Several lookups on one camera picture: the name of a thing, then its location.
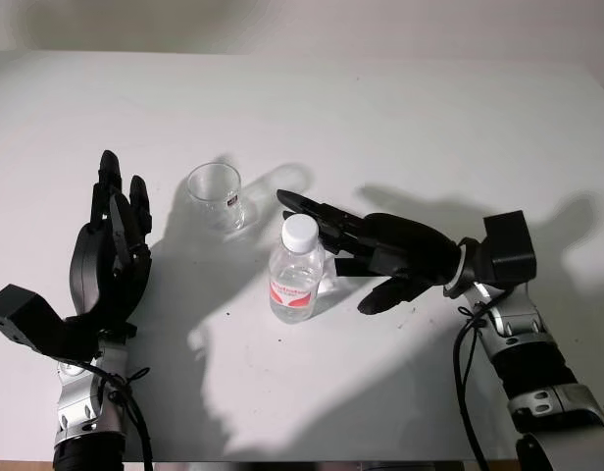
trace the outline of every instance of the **robotic hand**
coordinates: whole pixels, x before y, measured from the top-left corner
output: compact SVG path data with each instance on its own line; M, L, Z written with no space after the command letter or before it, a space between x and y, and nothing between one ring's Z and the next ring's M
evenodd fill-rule
M77 315L63 321L27 289L8 285L0 291L2 334L59 361L57 470L122 470L126 416L141 437L146 469L152 469L147 427L129 388L146 370L125 379L125 343L136 334L126 320L147 285L151 258L145 236L151 229L145 182L132 178L128 202L119 160L106 150L90 220L77 236L71 262Z
M523 437L516 449L524 471L604 471L604 413L589 389L577 382L557 343L530 301L527 282L536 275L529 229L521 211L484 219L482 242L458 244L433 228L389 214L359 218L291 191L278 200L293 213L313 217L337 276L387 276L359 304L377 314L411 301L433 286L445 296L464 295L472 306L453 348L455 385L468 439L481 469L486 460L468 413L467 373L461 344L470 330L502 380L509 412Z

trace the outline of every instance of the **black cable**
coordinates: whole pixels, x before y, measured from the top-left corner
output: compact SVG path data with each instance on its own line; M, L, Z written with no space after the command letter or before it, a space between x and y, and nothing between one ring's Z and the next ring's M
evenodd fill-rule
M472 345L470 345L470 356L468 356L468 364L466 365L466 371L463 373L463 381L461 384L463 385L463 389L466 389L466 384L468 383L468 375L470 374L470 368L472 368L472 361L475 357L475 350L477 349L477 339L478 339L478 327L472 327Z
M129 383L131 381L142 378L147 373L149 373L149 368L143 368L142 370L137 371L134 375L128 378L128 380L124 380L121 376L108 373L101 368L93 366L84 361L65 361L59 360L57 361L61 363L67 363L79 368L82 368L86 371L93 373L94 375L99 376L102 381L105 381L112 385L117 392L121 395L122 399L125 403L126 414L130 421L134 424L136 431L138 432L138 436L141 440L141 448L143 450L143 466L145 471L154 471L153 464L153 456L152 456L152 445L150 444L149 433L147 431L147 424L145 423L145 418L141 413L141 409L138 407L136 400L132 396L132 391L129 387Z
M468 436L468 442L470 442L470 447L472 448L472 452L475 454L475 458L477 459L478 467L481 471L489 471L489 466L487 465L487 461L485 460L484 455L482 454L482 449L480 449L480 444L478 443L477 434L475 433L475 429L472 426L472 421L470 420L470 413L468 412L468 405L466 404L466 385L465 381L462 381L461 374L461 344L463 343L464 338L470 331L470 329L475 328L478 325L478 321L485 316L494 306L505 300L509 295L513 292L512 289L504 291L495 299L489 301L485 304L479 311L475 312L472 315L472 318L464 325L457 334L457 338L455 339L455 343L452 347L452 367L455 377L455 388L457 390L457 401L459 402L459 411L461 412L461 418L463 419L463 425L466 429L466 435Z

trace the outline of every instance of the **white tabletop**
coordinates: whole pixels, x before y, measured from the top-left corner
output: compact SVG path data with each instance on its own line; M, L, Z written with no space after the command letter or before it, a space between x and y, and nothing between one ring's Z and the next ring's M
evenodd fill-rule
M0 53L0 289L32 289L73 315L69 264L105 148L126 183L147 181L152 204L129 365L152 369L134 390L156 459L472 456L451 372L461 300L434 288L366 317L356 305L373 282L341 281L321 315L284 325L266 279L280 186L456 240L483 237L483 216L524 209L531 295L604 404L604 91L583 70ZM182 186L218 157L260 210L226 242L199 235ZM0 334L0 459L51 459L59 391L52 360ZM485 454L513 456L480 350L469 405Z

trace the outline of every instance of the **red label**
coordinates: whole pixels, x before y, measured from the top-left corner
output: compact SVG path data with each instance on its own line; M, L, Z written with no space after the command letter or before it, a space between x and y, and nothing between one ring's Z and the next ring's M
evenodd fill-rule
M276 282L270 284L270 296L278 304L287 307L307 307L311 303L310 291L288 287Z

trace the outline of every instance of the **water bottle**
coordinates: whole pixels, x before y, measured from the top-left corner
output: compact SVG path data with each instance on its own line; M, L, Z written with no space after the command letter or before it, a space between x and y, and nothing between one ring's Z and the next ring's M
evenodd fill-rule
M287 324L313 315L325 258L318 235L318 224L312 217L289 216L270 257L270 305Z

